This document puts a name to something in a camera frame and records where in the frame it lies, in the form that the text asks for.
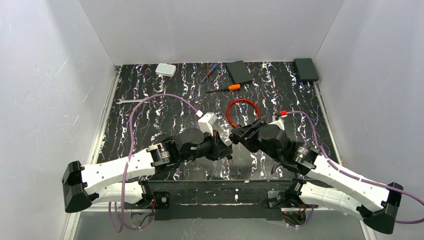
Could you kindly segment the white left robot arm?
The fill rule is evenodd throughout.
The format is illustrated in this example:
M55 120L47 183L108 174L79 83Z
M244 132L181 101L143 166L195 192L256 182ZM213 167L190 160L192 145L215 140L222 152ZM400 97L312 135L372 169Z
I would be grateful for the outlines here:
M93 204L106 202L138 205L153 195L147 187L130 182L130 179L167 172L177 169L183 162L200 158L230 159L232 153L232 146L225 144L216 130L208 133L188 128L130 157L98 164L70 162L61 180L64 211L77 213Z

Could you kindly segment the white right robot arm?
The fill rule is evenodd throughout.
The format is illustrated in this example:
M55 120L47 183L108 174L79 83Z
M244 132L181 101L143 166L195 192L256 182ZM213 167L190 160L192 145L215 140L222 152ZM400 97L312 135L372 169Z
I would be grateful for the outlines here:
M266 123L258 119L232 129L229 138L233 144L242 144L252 153L262 151L275 160L272 172L283 167L328 185L321 187L294 178L284 192L271 197L270 207L283 202L327 207L362 220L377 232L393 233L402 198L401 185L372 185L369 179L326 158L318 149L291 140L281 120Z

